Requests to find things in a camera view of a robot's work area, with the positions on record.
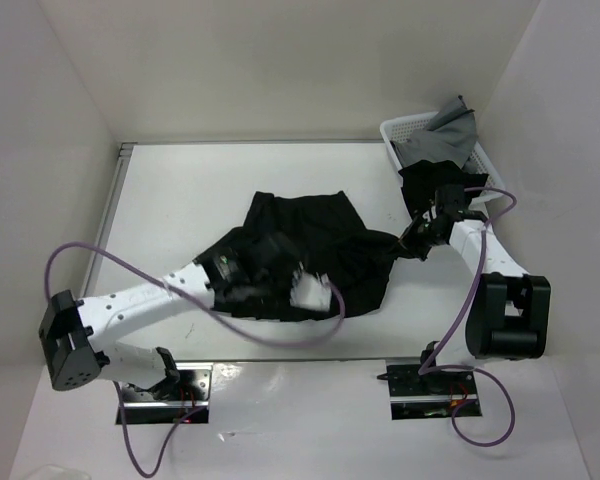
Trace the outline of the black pleated skirt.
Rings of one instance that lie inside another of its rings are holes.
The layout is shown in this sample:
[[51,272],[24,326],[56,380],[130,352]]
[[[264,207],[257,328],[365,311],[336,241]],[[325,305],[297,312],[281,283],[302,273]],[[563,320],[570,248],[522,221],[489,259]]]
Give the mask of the black pleated skirt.
[[[285,234],[299,248],[300,271],[328,276],[341,293],[348,317],[381,306],[393,263],[403,258],[398,237],[367,229],[343,192],[292,199],[258,192],[243,225],[231,229],[214,245],[239,245],[273,232]],[[237,318],[301,322],[337,315],[338,303],[333,301],[327,312],[293,307],[290,298],[216,311]]]

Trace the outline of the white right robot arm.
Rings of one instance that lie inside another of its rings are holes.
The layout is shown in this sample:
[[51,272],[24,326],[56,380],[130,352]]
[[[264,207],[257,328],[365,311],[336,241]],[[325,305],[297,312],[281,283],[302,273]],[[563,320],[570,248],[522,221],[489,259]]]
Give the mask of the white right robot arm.
[[474,359],[524,360],[541,357],[546,348],[551,285],[528,273],[509,255],[488,218],[470,207],[469,195],[481,187],[439,187],[430,207],[418,214],[399,239],[406,258],[427,259],[430,250],[448,245],[474,273],[467,298],[443,338],[418,368],[418,381],[439,393],[453,380],[451,366],[436,358],[459,327],[466,352]]

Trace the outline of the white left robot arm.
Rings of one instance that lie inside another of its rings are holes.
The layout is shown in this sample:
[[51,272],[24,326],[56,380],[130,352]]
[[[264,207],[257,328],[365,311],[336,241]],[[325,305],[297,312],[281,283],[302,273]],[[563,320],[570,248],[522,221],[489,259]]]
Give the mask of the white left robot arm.
[[228,326],[214,309],[216,301],[288,301],[300,269],[298,249],[276,232],[242,249],[214,249],[160,278],[133,268],[143,283],[108,295],[49,293],[38,335],[51,385],[70,391],[101,378],[170,398],[181,381],[170,351],[134,347],[122,338],[193,308]]

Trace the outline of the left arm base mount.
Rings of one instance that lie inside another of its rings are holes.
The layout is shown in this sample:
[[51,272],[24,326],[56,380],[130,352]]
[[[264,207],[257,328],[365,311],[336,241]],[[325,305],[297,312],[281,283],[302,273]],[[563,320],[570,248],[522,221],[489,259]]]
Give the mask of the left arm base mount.
[[186,417],[185,424],[207,424],[212,384],[212,363],[179,362],[180,381],[168,393],[154,396],[130,384],[121,386],[123,409],[128,425],[171,425]]

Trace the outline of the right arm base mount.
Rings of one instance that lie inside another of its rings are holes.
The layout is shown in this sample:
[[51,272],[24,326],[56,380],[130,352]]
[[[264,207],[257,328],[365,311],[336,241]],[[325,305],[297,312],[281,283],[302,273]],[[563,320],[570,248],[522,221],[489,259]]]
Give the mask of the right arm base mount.
[[418,374],[417,364],[388,363],[376,379],[385,382],[391,419],[446,419],[460,408],[457,417],[480,417],[477,386],[466,372]]

